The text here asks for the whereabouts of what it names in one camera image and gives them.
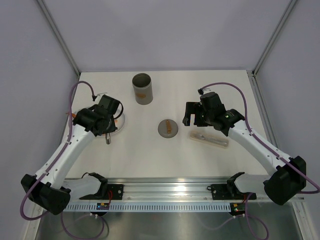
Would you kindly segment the orange fried shrimp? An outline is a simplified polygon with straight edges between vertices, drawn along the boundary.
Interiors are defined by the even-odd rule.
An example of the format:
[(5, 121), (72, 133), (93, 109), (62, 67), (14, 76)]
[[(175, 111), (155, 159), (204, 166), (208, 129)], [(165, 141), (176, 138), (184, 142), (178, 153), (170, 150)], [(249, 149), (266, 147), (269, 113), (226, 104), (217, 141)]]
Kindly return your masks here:
[(76, 117), (76, 114), (75, 114), (75, 113), (72, 113), (71, 116), (72, 116), (72, 118), (75, 118), (75, 117)]

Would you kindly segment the steel serving tongs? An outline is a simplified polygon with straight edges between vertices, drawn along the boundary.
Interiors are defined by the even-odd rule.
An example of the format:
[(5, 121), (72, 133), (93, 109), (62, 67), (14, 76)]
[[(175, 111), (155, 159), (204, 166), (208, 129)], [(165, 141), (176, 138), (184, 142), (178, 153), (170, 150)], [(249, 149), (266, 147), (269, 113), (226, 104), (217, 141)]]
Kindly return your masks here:
[(110, 133), (105, 134), (105, 142), (107, 145), (111, 144), (111, 134)]

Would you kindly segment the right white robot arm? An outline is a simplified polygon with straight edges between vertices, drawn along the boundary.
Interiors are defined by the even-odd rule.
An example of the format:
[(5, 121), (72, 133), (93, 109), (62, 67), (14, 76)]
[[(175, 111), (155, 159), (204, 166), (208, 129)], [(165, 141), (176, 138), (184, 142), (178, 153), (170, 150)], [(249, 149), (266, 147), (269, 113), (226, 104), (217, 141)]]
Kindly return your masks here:
[(199, 102), (187, 102), (182, 120), (185, 126), (213, 127), (246, 149), (266, 170), (266, 175), (239, 172), (226, 181), (232, 199), (243, 195), (267, 195), (275, 204), (284, 205), (306, 187), (306, 162), (282, 152), (246, 125), (245, 117), (235, 109), (226, 110), (215, 92), (205, 93)]

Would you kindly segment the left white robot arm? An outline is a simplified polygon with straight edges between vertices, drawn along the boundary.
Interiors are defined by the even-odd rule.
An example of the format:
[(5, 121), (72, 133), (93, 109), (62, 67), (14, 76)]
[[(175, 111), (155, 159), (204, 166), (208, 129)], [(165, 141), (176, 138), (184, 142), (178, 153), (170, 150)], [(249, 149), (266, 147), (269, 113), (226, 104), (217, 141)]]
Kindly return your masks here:
[(45, 165), (34, 175), (26, 174), (21, 185), (26, 192), (24, 201), (59, 215), (73, 200), (108, 200), (113, 192), (108, 179), (98, 173), (87, 173), (76, 180), (66, 180), (70, 169), (83, 150), (98, 136), (111, 142), (111, 133), (117, 131), (115, 121), (122, 116), (123, 104), (102, 95), (97, 104), (78, 111), (71, 119), (69, 133)]

